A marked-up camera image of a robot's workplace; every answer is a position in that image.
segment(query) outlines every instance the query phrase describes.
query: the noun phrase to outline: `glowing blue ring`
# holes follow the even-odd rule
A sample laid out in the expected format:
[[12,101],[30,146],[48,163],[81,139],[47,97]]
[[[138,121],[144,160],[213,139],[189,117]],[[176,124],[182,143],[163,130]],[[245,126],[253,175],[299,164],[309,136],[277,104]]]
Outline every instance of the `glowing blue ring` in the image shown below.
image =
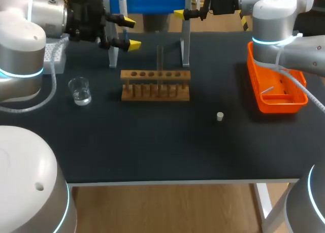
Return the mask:
[[309,175],[308,175],[308,183],[307,183],[307,186],[308,186],[308,194],[309,194],[309,198],[310,198],[310,201],[311,201],[311,204],[313,205],[314,207],[314,210],[316,211],[316,214],[319,216],[319,218],[322,220],[322,222],[325,224],[325,218],[322,216],[321,212],[319,211],[316,203],[315,203],[315,200],[313,198],[313,195],[311,194],[311,188],[310,188],[310,177],[311,177],[311,172],[313,171],[314,169],[314,166],[310,169],[310,172],[309,172]]
[[256,42],[258,44],[266,44],[266,45],[281,44],[281,43],[284,43],[284,42],[288,41],[288,39],[284,39],[284,40],[275,41],[275,42],[264,42],[264,41],[257,40],[255,38],[252,38],[252,39],[253,39],[254,42]]
[[35,77],[35,76],[38,76],[40,75],[42,72],[43,72],[43,69],[42,68],[40,71],[36,72],[36,73],[33,73],[33,74],[29,74],[29,75],[19,75],[19,74],[12,74],[12,73],[9,73],[9,72],[6,72],[2,69],[0,69],[0,72],[8,77],[18,77],[18,78],[29,78],[29,77]]
[[69,208],[69,203],[70,203],[70,190],[69,190],[69,186],[68,186],[67,183],[66,183],[66,185],[67,185],[67,191],[68,191],[68,202],[67,202],[66,211],[63,214],[63,217],[62,217],[62,220],[61,220],[60,224],[57,226],[57,228],[55,229],[55,231],[53,233],[57,233],[58,232],[58,230],[60,229],[61,225],[63,224],[64,219],[66,218],[67,213],[68,213],[68,208]]

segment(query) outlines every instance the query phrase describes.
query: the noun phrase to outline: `wooden test tube rack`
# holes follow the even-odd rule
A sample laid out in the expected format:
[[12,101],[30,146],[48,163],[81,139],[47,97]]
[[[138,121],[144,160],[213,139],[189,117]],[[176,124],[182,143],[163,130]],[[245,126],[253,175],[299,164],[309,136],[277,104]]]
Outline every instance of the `wooden test tube rack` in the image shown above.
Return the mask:
[[[189,101],[190,79],[190,71],[121,71],[121,80],[125,82],[122,101]],[[141,81],[155,83],[139,84]],[[179,84],[162,84],[163,81]]]

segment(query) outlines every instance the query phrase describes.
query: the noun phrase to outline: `orange tray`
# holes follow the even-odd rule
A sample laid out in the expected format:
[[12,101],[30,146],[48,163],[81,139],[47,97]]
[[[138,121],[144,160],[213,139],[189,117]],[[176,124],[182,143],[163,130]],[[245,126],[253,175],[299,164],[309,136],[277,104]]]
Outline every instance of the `orange tray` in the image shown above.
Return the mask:
[[[253,42],[248,43],[247,66],[259,110],[263,113],[296,113],[308,103],[306,94],[289,78],[255,64]],[[306,87],[306,80],[302,72],[291,70],[289,73]]]

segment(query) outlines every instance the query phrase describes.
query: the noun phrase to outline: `black table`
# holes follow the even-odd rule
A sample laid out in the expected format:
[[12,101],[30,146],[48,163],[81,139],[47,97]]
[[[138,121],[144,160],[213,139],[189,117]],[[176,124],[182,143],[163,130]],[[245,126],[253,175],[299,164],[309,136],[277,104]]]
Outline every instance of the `black table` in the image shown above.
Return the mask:
[[[121,102],[120,70],[154,70],[157,44],[164,44],[165,69],[181,69],[179,37],[132,35],[142,48],[120,52],[115,70],[107,51],[70,43],[53,100],[26,114],[0,113],[0,124],[40,135],[68,183],[294,179],[322,158],[325,119],[313,103],[296,115],[258,110],[246,67],[249,32],[191,34],[190,102]],[[77,107],[68,89],[76,76],[90,81],[86,107]],[[305,77],[325,103],[320,78]],[[50,83],[44,77],[29,105],[48,95]],[[220,111],[224,120],[216,122]]]

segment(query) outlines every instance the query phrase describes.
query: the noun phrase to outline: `white cable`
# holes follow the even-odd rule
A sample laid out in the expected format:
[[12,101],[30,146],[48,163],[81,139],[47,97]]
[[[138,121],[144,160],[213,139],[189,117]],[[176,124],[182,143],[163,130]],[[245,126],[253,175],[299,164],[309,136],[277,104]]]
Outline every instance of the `white cable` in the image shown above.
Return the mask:
[[296,78],[290,75],[288,72],[279,69],[278,71],[282,75],[288,77],[292,80],[316,105],[325,113],[325,106],[310,92],[307,88],[305,88]]
[[38,105],[35,105],[33,107],[30,108],[26,108],[26,109],[10,109],[10,108],[6,108],[6,107],[2,107],[0,106],[0,111],[3,112],[7,112],[7,113],[26,113],[29,111],[33,111],[36,110],[40,107],[42,107],[43,105],[47,104],[55,95],[56,92],[56,76],[55,76],[55,66],[54,66],[54,59],[55,59],[55,55],[56,52],[58,51],[59,47],[64,44],[65,42],[69,41],[69,38],[66,37],[64,39],[61,39],[59,42],[57,42],[52,50],[51,53],[51,62],[50,62],[50,67],[51,67],[51,78],[52,78],[52,90],[50,92],[50,94],[48,95],[48,97],[42,101],[41,103],[39,103]]
[[299,87],[317,105],[317,107],[319,107],[320,110],[322,110],[325,113],[325,106],[310,91],[308,91],[308,89],[305,88],[300,83],[300,81],[298,81],[289,72],[283,70],[282,67],[279,66],[279,59],[280,59],[280,55],[282,53],[282,50],[284,49],[284,46],[285,45],[281,46],[281,48],[278,51],[278,54],[276,55],[275,68],[273,70],[276,71],[276,72],[281,73],[282,75],[284,75],[284,76],[288,77],[290,80],[292,80],[293,83],[295,83],[295,85],[297,87]]

